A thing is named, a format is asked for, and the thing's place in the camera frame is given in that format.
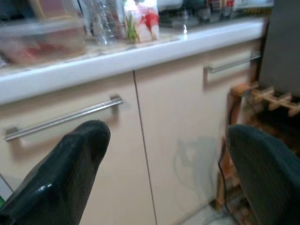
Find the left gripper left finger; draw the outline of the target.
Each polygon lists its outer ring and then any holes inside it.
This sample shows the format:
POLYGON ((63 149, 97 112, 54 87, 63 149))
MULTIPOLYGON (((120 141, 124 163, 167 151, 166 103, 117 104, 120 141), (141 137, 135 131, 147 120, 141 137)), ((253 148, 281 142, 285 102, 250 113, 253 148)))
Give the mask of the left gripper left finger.
POLYGON ((65 135, 0 209, 2 225, 78 225, 111 132, 89 120, 65 135))

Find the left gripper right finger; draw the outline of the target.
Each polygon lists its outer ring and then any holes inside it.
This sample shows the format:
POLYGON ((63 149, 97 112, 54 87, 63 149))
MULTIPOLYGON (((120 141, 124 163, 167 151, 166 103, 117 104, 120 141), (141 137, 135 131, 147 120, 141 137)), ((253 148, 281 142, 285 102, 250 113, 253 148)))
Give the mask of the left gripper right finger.
POLYGON ((243 192, 261 225, 300 223, 300 159, 278 138, 231 125, 226 145, 243 192))

